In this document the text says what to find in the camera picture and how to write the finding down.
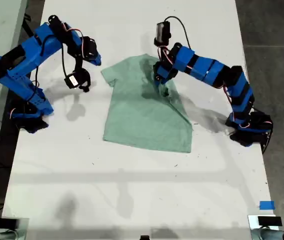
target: t-shirt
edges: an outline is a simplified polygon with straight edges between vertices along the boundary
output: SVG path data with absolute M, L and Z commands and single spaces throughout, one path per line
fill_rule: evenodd
M 169 96 L 154 85 L 153 65 L 147 54 L 129 57 L 101 71 L 113 87 L 103 140 L 137 148 L 191 152 L 192 125 L 173 81 Z

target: concrete floor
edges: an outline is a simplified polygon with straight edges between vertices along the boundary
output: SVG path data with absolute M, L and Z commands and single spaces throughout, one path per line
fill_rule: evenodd
M 236 0 L 236 5 L 255 106 L 270 114 L 274 121 L 274 132 L 264 154 L 264 164 L 271 198 L 275 201 L 275 213 L 282 217 L 284 226 L 284 0 Z M 29 0 L 26 13 L 32 17 L 32 29 L 40 25 L 43 6 L 44 0 Z M 20 41 L 26 38 L 22 30 Z M 15 145 L 16 131 L 12 133 L 10 123 L 5 119 L 3 124 L 6 127 L 1 130 L 2 136 L 7 139 L 9 132 L 12 136 L 9 142 Z M 0 159 L 3 159 L 1 155 L 4 152 L 6 158 L 11 152 L 13 159 L 15 147 L 7 147 L 1 140 Z

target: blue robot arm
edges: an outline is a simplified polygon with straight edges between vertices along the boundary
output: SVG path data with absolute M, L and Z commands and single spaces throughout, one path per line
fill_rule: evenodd
M 218 60 L 198 56 L 180 43 L 169 50 L 166 46 L 171 37 L 170 23 L 158 23 L 157 30 L 154 44 L 158 47 L 160 61 L 153 66 L 155 85 L 165 84 L 180 71 L 214 88 L 223 88 L 232 107 L 225 124 L 235 128 L 230 138 L 246 147 L 260 143 L 264 152 L 272 135 L 273 122 L 261 111 L 251 112 L 255 98 L 242 67 L 228 67 Z
M 64 68 L 63 44 L 67 46 L 67 53 L 75 58 L 74 71 L 69 75 Z M 73 28 L 61 22 L 56 15 L 50 16 L 48 23 L 38 27 L 34 36 L 0 58 L 0 83 L 21 98 L 11 104 L 10 118 L 19 128 L 25 128 L 30 133 L 48 126 L 42 121 L 42 116 L 51 114 L 53 108 L 43 90 L 26 75 L 36 69 L 37 83 L 39 66 L 60 49 L 66 85 L 70 89 L 79 87 L 88 92 L 91 78 L 88 71 L 82 68 L 82 63 L 84 60 L 96 66 L 101 65 L 96 42 L 88 36 L 79 37 Z

